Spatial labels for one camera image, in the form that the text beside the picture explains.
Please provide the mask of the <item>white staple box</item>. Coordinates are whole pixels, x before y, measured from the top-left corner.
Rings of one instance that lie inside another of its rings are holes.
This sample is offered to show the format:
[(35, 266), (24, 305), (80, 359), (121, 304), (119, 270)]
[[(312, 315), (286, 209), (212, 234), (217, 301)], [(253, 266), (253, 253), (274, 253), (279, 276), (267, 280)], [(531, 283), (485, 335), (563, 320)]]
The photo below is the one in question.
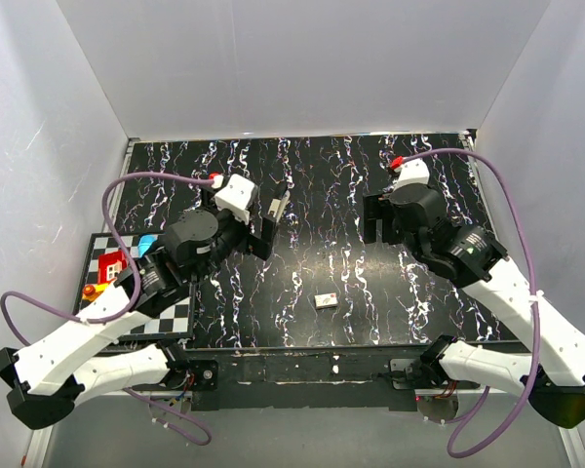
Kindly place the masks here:
[(332, 308), (338, 305), (338, 298), (335, 292), (317, 294), (314, 298), (317, 309)]

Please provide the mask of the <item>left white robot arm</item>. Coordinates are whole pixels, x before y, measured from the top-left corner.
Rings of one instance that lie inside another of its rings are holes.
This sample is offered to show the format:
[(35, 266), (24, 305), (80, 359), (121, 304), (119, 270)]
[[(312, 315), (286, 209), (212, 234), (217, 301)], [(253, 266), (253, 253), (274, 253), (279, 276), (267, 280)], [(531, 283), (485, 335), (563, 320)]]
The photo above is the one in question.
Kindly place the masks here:
[(229, 209), (192, 210), (71, 321), (19, 350), (1, 349), (0, 377), (10, 388), (12, 415), (36, 430), (63, 420), (92, 398), (136, 385), (214, 389), (216, 381), (204, 373), (217, 372), (217, 364), (189, 359), (172, 340), (114, 357), (98, 352), (193, 297), (197, 284), (233, 252), (267, 259), (279, 219), (265, 215), (255, 236)]

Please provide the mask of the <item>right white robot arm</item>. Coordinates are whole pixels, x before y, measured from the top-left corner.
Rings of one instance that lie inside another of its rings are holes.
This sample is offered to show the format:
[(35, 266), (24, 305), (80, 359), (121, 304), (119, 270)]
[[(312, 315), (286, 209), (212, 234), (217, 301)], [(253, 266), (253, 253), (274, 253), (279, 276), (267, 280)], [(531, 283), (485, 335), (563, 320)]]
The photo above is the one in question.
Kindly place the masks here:
[(484, 228), (459, 225), (444, 198), (422, 183), (364, 198), (363, 241), (402, 244), (437, 276), (475, 299), (529, 350), (532, 360), (441, 335), (403, 370), (405, 379), (444, 387), (469, 381), (516, 396), (549, 422), (571, 429), (585, 420), (585, 334), (533, 294), (506, 249)]

